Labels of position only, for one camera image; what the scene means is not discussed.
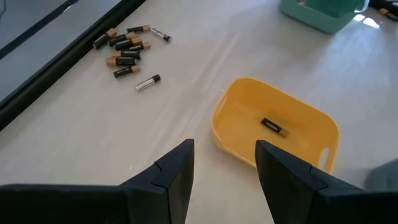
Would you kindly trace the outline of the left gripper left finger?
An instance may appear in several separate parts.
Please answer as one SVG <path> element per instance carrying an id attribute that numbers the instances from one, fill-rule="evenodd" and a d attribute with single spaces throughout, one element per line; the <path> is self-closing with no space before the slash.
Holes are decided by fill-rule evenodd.
<path id="1" fill-rule="evenodd" d="M 119 185 L 2 185 L 1 223 L 185 223 L 194 160 L 186 139 Z"/>

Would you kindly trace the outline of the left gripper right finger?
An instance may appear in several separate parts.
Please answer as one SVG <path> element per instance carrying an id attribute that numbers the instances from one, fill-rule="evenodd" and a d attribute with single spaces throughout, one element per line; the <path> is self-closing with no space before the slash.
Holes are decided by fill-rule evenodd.
<path id="1" fill-rule="evenodd" d="M 368 192 L 265 141 L 257 173 L 275 223 L 397 223 L 397 192 Z"/>

